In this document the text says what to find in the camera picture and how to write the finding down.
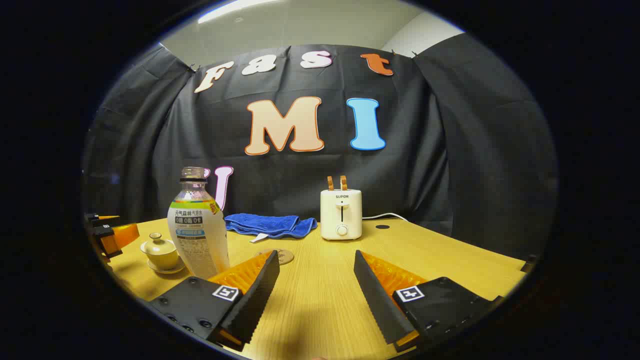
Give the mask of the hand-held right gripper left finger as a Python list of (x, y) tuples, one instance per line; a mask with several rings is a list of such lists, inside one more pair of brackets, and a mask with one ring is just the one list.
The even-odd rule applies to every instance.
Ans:
[(252, 340), (280, 266), (278, 251), (267, 251), (210, 279), (190, 276), (149, 305), (187, 332), (240, 352)]

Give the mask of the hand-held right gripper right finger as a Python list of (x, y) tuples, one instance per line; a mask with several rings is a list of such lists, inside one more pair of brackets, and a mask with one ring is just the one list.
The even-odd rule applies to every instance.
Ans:
[(361, 250), (355, 251), (353, 271), (382, 337), (398, 353), (448, 341), (503, 301), (446, 276), (425, 279)]

